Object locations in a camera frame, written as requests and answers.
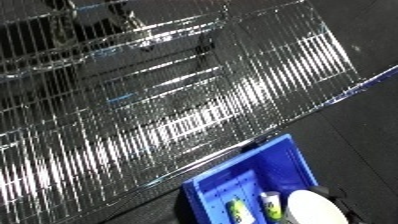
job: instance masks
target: black object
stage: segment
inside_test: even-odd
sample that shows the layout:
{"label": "black object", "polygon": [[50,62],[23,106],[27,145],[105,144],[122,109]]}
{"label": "black object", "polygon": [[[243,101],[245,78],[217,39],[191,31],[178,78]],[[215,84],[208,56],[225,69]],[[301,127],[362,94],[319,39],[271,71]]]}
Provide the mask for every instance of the black object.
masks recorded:
{"label": "black object", "polygon": [[350,224],[373,224],[369,217],[348,199],[348,195],[343,189],[314,186],[309,190],[332,201],[347,217]]}

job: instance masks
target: small cup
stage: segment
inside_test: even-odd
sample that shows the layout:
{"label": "small cup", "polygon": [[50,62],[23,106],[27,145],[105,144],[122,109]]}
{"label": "small cup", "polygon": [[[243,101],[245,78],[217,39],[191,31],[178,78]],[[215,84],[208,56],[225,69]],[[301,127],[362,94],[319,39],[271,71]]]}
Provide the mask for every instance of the small cup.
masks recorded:
{"label": "small cup", "polygon": [[348,224],[344,214],[326,198],[306,190],[293,192],[281,224]]}
{"label": "small cup", "polygon": [[280,193],[277,191],[270,191],[260,194],[260,197],[268,219],[273,222],[280,221],[282,219]]}

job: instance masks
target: dark floor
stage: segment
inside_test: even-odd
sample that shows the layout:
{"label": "dark floor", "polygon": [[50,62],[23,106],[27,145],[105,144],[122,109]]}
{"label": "dark floor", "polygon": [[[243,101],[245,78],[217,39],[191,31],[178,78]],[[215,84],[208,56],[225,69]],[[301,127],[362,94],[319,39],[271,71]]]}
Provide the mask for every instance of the dark floor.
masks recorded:
{"label": "dark floor", "polygon": [[[366,77],[398,60],[398,1],[312,3]],[[398,77],[393,77],[284,130],[293,135],[319,182],[346,189],[375,223],[398,223],[397,94]],[[178,222],[194,221],[175,189],[108,223]]]}

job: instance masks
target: wire rack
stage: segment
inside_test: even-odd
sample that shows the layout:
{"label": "wire rack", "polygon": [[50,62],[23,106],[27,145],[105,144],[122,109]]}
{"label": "wire rack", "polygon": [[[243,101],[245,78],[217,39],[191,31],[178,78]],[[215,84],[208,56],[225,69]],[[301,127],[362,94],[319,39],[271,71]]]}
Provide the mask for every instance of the wire rack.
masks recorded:
{"label": "wire rack", "polygon": [[0,223],[57,223],[361,78],[304,0],[1,0]]}

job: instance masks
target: blue plastic crate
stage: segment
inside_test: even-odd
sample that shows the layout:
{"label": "blue plastic crate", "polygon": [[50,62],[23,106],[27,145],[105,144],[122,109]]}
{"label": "blue plastic crate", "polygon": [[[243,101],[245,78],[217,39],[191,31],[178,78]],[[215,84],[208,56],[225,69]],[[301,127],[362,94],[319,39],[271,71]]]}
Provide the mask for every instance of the blue plastic crate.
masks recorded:
{"label": "blue plastic crate", "polygon": [[199,223],[231,223],[227,203],[239,197],[256,218],[269,223],[259,195],[279,191],[282,205],[291,192],[318,185],[290,135],[235,157],[183,184]]}

